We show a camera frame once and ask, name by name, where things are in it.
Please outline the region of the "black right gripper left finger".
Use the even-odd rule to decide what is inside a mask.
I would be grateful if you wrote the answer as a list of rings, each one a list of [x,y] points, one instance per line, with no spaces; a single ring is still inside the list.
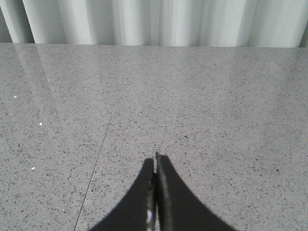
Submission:
[[[156,214],[154,160],[144,160],[131,188],[92,231],[153,231]]]

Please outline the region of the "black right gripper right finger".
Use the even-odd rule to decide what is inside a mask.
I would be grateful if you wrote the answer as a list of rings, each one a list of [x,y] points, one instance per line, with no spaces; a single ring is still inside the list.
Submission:
[[[156,155],[157,204],[162,231],[233,231],[187,187],[166,155]]]

